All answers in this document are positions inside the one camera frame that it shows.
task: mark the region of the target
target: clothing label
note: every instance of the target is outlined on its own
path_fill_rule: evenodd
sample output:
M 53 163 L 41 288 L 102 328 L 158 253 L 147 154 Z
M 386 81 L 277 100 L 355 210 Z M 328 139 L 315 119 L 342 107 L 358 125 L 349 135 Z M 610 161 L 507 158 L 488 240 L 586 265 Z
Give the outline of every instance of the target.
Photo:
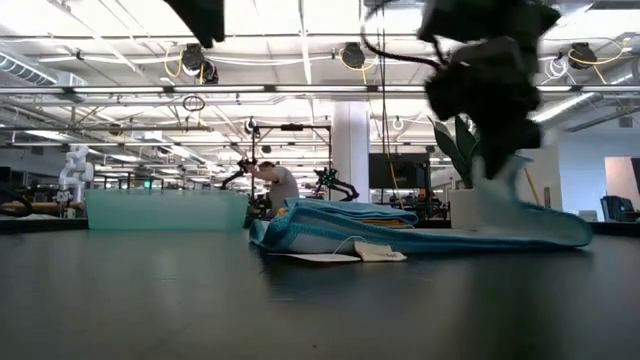
M 407 257 L 404 254 L 393 251 L 389 245 L 374 245 L 365 242 L 355 242 L 356 252 L 362 261 L 404 261 Z
M 276 256 L 288 256 L 296 259 L 313 261 L 313 262 L 357 262 L 362 261 L 360 258 L 342 254 L 271 254 Z

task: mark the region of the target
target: plastic tub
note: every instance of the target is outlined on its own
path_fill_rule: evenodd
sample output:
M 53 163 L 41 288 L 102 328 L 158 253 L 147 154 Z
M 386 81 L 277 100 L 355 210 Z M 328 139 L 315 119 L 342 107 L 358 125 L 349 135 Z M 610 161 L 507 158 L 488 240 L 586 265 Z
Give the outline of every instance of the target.
M 247 196 L 232 191 L 87 190 L 91 230 L 237 230 Z

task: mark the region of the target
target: blue fabric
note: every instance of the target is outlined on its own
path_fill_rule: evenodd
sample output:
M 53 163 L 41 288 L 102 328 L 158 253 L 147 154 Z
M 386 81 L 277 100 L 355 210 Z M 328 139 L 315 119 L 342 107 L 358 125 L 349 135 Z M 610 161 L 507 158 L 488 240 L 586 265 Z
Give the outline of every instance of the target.
M 285 200 L 285 205 L 289 211 L 296 207 L 305 207 L 328 214 L 346 216 L 353 220 L 399 220 L 410 225 L 418 222 L 418 217 L 414 213 L 375 204 L 288 198 Z
M 379 205 L 289 200 L 285 216 L 256 221 L 251 241 L 271 252 L 321 254 L 354 253 L 351 236 L 390 245 L 403 253 L 473 250 L 542 250 L 575 248 L 591 241 L 591 229 L 574 215 L 525 204 L 515 194 L 515 179 L 526 159 L 514 158 L 493 180 L 482 177 L 482 162 L 474 161 L 474 184 L 483 228 L 457 230 L 398 230 L 362 223 L 362 219 L 398 219 L 415 223 L 414 214 Z

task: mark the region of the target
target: white robot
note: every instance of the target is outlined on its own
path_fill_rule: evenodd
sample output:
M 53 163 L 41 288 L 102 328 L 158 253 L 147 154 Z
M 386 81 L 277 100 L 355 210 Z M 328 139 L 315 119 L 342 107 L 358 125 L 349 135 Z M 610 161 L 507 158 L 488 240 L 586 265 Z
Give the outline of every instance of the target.
M 58 178 L 60 191 L 56 196 L 56 202 L 61 207 L 61 214 L 64 213 L 63 208 L 71 200 L 72 194 L 73 202 L 82 202 L 85 183 L 93 181 L 93 164 L 87 163 L 89 147 L 74 145 L 70 150 L 66 156 L 67 162 Z

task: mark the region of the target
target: man in gray shirt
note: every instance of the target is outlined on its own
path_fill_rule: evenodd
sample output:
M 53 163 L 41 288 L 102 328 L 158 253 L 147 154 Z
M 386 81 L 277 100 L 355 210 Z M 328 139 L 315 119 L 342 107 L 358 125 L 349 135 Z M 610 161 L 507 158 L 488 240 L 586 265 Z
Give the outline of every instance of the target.
M 300 197 L 298 182 L 289 169 L 276 166 L 269 161 L 265 161 L 258 166 L 249 167 L 249 172 L 258 179 L 270 181 L 269 199 L 271 200 L 271 211 L 278 213 L 278 209 L 284 207 L 284 199 L 289 197 Z

